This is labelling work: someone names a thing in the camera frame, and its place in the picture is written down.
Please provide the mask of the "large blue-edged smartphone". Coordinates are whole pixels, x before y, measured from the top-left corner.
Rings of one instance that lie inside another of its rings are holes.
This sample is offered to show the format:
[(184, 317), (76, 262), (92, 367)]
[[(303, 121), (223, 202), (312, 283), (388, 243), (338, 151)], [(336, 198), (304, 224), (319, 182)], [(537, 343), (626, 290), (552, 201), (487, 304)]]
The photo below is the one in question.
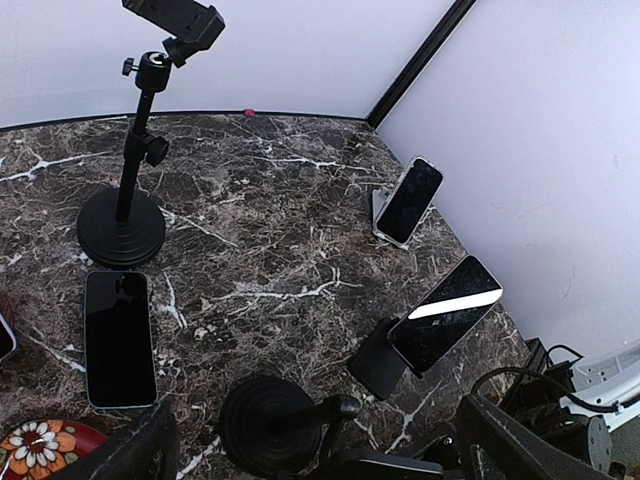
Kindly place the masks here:
[(143, 274), (87, 275), (84, 351), (87, 397), (93, 407), (137, 409), (156, 401), (148, 283)]

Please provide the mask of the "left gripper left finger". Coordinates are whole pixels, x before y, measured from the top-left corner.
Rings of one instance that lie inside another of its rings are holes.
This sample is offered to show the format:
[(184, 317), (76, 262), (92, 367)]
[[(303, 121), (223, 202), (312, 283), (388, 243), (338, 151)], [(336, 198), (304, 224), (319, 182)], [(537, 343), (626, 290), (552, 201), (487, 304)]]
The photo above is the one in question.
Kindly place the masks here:
[(176, 479), (180, 434), (171, 402), (146, 408), (89, 455), (55, 472), (50, 479), (142, 479), (157, 455), (156, 479)]

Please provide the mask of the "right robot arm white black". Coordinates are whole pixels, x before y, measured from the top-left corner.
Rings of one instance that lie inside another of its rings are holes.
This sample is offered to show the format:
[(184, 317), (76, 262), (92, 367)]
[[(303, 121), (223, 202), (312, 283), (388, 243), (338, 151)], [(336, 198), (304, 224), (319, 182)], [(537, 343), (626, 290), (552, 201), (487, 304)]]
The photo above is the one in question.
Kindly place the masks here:
[(501, 367), (480, 377), (477, 394), (490, 379), (515, 380), (499, 408), (551, 446), (616, 479), (626, 468), (612, 460), (612, 433), (639, 417), (639, 342), (610, 353), (584, 356), (541, 340), (526, 342), (523, 367)]

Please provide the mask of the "short black round-base stand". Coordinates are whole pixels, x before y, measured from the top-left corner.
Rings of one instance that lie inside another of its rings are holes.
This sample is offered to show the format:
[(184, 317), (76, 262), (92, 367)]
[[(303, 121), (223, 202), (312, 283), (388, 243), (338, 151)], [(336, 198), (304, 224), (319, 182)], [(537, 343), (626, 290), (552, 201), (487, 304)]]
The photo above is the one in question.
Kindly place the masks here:
[(367, 449), (333, 451), (361, 404), (333, 395), (316, 404), (298, 385), (274, 376), (232, 389), (218, 429), (229, 460), (261, 479), (443, 479), (444, 468)]

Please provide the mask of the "tall black clamp phone stand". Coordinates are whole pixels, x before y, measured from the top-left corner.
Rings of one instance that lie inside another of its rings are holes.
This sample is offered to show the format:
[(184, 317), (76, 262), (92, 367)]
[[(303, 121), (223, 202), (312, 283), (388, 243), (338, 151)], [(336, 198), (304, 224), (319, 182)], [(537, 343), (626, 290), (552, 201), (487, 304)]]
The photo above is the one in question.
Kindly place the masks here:
[(140, 98), (125, 139), (120, 185), (93, 195), (77, 217), (83, 252), (97, 264), (115, 270), (148, 263), (165, 240), (160, 208), (136, 187), (140, 164), (156, 167), (169, 150), (169, 141), (147, 128), (154, 97), (167, 88), (174, 67), (183, 67), (191, 56), (210, 49), (225, 29), (219, 11), (198, 1), (129, 0), (122, 6), (170, 36), (163, 41), (162, 52), (148, 51), (138, 61), (124, 61), (122, 74), (135, 74)]

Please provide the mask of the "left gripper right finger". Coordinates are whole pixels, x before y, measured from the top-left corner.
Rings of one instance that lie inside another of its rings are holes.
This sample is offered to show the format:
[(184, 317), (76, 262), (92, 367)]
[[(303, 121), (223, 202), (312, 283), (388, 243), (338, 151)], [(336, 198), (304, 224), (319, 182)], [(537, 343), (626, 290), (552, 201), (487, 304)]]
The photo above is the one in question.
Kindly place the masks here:
[(456, 431), (468, 479), (607, 479), (546, 443), (482, 396), (465, 396)]

